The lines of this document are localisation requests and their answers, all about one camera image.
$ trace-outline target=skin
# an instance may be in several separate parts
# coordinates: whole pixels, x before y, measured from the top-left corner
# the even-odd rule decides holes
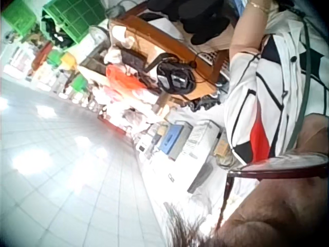
[[[329,155],[328,123],[328,117],[307,116],[296,151]],[[325,221],[328,227],[327,217],[328,178],[262,180],[217,235],[228,247],[294,246],[304,239],[313,243],[326,237],[314,235],[328,231],[321,225]]]

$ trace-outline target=black bag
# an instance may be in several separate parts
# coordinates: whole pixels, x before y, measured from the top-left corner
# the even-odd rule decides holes
[[[162,53],[144,69],[144,72],[148,73],[156,65],[158,65],[158,87],[166,93],[185,95],[195,89],[195,77],[192,72],[195,66],[193,66],[193,63],[180,63],[176,55]]]

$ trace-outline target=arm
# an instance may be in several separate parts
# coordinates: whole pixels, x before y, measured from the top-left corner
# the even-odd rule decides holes
[[[252,0],[257,8],[250,3],[246,5],[242,17],[237,22],[230,46],[230,60],[242,51],[259,53],[259,47],[267,24],[268,14],[262,9],[269,10],[272,0]]]

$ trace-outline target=red item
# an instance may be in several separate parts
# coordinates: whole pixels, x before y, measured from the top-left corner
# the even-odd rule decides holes
[[[37,53],[35,59],[32,62],[32,69],[34,71],[37,71],[38,68],[42,65],[42,63],[44,61],[46,61],[48,54],[51,52],[53,47],[53,44],[51,41],[48,41],[44,47],[41,48],[41,50],[39,50],[39,52]]]
[[[119,86],[129,90],[146,89],[146,86],[135,76],[126,75],[115,65],[108,65],[106,67],[106,77],[111,86],[113,85],[113,88],[115,88],[115,83],[117,83]]]
[[[250,132],[250,142],[253,157],[252,162],[266,160],[268,158],[270,146],[262,123],[262,109],[259,101],[257,104],[256,120]]]

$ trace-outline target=green crate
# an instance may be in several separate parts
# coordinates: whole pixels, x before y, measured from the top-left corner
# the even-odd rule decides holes
[[[88,34],[90,25],[105,19],[99,0],[53,0],[43,8],[77,44]]]
[[[2,13],[9,25],[21,36],[35,25],[36,16],[22,0],[13,1]]]

